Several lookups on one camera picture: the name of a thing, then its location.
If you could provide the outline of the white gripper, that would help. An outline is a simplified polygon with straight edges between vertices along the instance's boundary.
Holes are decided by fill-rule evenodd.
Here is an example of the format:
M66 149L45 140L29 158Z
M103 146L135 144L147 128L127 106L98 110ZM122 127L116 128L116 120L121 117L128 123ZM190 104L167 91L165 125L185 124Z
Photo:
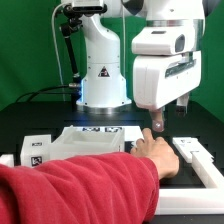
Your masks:
M137 56L133 65L133 97L150 112L152 129L164 131L163 110L176 101L176 113L186 115L189 94L201 80L201 52L174 56Z

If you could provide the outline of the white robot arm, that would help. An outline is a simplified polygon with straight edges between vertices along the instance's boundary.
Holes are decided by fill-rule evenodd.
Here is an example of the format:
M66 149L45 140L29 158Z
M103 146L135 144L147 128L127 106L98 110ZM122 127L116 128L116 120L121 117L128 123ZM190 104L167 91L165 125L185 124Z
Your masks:
M189 93L201 80L200 41L204 33L203 0L61 0L68 26L82 27L87 74L81 79L84 111L111 113L134 102L149 111L152 129L164 130L165 105L174 101L187 113ZM126 95L120 71L120 39L101 24L105 17L139 16L146 26L131 44L133 99Z

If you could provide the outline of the person's bare hand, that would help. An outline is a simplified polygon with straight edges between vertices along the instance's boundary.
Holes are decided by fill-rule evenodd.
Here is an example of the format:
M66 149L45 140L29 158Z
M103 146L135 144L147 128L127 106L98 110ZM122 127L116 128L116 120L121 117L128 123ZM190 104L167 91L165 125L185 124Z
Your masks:
M149 158L156 166L159 179L172 178L179 170L179 158L162 138L153 138L149 128L142 130L143 137L136 141L130 153L135 157Z

